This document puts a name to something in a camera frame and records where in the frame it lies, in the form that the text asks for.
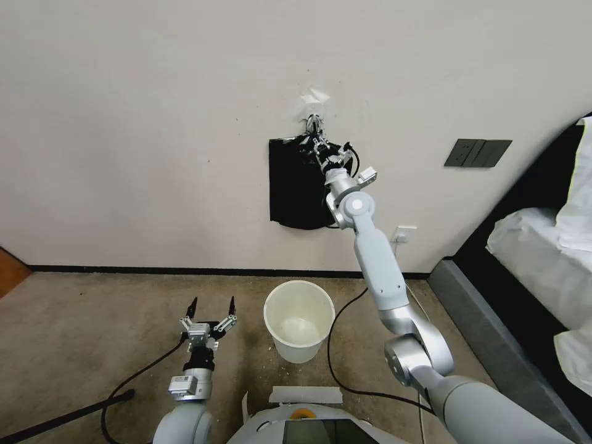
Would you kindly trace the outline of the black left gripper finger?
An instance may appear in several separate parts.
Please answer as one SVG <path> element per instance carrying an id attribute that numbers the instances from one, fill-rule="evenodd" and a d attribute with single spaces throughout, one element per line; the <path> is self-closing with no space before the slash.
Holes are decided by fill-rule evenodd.
<path id="1" fill-rule="evenodd" d="M 237 323 L 235 298 L 231 297 L 228 315 L 220 322 L 215 324 L 212 330 L 212 337 L 218 341 L 224 337 Z"/>
<path id="2" fill-rule="evenodd" d="M 182 334 L 188 334 L 196 325 L 196 323 L 193 320 L 196 308 L 197 297 L 194 297 L 192 302 L 187 307 L 185 316 L 179 319 L 179 323 L 182 326 Z"/>

